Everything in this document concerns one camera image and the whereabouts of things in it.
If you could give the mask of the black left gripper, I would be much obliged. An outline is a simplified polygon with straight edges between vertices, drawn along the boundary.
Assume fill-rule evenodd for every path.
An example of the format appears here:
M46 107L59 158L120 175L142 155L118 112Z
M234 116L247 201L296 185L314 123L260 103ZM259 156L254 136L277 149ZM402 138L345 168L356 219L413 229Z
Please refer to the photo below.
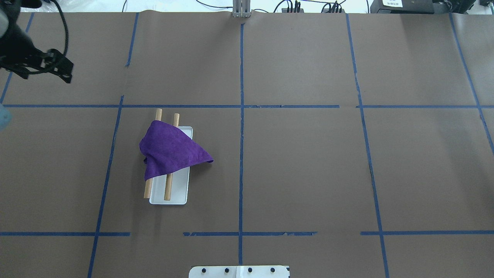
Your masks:
M1 68L23 79L28 79L30 75L51 73L70 84L73 62L56 49L49 49L47 53L37 49L27 33L18 26L19 14L20 8L1 8ZM42 67L45 58L46 68Z

